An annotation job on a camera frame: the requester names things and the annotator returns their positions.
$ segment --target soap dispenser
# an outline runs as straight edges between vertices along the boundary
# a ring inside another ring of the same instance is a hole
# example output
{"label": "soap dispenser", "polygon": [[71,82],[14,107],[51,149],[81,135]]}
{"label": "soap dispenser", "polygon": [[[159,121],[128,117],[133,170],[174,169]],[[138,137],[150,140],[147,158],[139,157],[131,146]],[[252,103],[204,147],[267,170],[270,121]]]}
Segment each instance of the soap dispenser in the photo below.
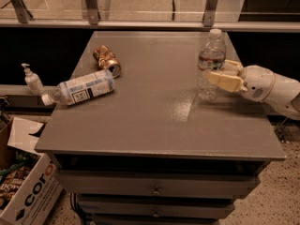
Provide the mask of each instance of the soap dispenser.
{"label": "soap dispenser", "polygon": [[29,66],[29,64],[22,64],[26,75],[25,81],[34,95],[41,95],[45,92],[44,85],[41,82],[39,76],[30,70]]}

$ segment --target clear water bottle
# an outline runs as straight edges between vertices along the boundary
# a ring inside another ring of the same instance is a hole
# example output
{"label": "clear water bottle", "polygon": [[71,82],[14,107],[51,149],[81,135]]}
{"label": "clear water bottle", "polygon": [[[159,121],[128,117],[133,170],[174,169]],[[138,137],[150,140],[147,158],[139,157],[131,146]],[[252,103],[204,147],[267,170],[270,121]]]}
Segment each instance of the clear water bottle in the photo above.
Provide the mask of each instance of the clear water bottle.
{"label": "clear water bottle", "polygon": [[217,97],[217,87],[207,81],[207,76],[213,70],[222,69],[225,62],[226,46],[221,35],[221,30],[211,29],[199,52],[198,97],[200,100],[213,100]]}
{"label": "clear water bottle", "polygon": [[98,97],[114,89],[114,79],[108,69],[76,79],[60,82],[50,93],[41,97],[46,106],[54,103],[72,105]]}

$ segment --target gray tabletop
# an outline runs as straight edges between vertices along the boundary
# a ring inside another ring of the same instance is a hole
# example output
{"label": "gray tabletop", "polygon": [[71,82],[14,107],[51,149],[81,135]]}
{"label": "gray tabletop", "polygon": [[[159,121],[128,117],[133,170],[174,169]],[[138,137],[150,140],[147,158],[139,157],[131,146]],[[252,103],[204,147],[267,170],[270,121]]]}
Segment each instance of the gray tabletop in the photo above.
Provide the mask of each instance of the gray tabletop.
{"label": "gray tabletop", "polygon": [[[73,76],[98,70],[106,45],[122,64],[115,90],[74,106],[56,106],[36,150],[86,155],[284,159],[261,104],[218,92],[197,98],[198,51],[207,33],[95,32]],[[226,36],[227,57],[233,45]]]}

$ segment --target desk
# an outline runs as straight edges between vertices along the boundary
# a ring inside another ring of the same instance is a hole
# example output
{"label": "desk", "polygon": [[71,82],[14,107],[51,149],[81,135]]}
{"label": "desk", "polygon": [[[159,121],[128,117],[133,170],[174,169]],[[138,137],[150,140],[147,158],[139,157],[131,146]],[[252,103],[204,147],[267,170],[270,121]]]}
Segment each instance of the desk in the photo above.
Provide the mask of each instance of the desk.
{"label": "desk", "polygon": [[[59,182],[80,194],[97,224],[216,224],[259,184],[270,161],[285,158],[260,104],[222,91],[213,102],[197,100],[196,64],[206,36],[91,37],[73,76],[97,71],[92,52],[106,45],[122,64],[116,88],[82,104],[57,105],[36,150],[50,156]],[[228,37],[226,43],[232,51]]]}

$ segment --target white robotic arm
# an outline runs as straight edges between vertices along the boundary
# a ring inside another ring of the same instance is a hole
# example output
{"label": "white robotic arm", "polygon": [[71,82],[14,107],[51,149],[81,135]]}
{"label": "white robotic arm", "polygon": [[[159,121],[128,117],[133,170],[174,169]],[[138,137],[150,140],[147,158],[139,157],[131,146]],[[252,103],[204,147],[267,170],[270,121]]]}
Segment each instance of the white robotic arm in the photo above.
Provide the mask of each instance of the white robotic arm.
{"label": "white robotic arm", "polygon": [[300,120],[300,82],[297,80],[265,67],[243,67],[230,60],[226,60],[224,69],[209,73],[207,79],[224,90],[238,92],[252,101],[265,102],[277,113]]}

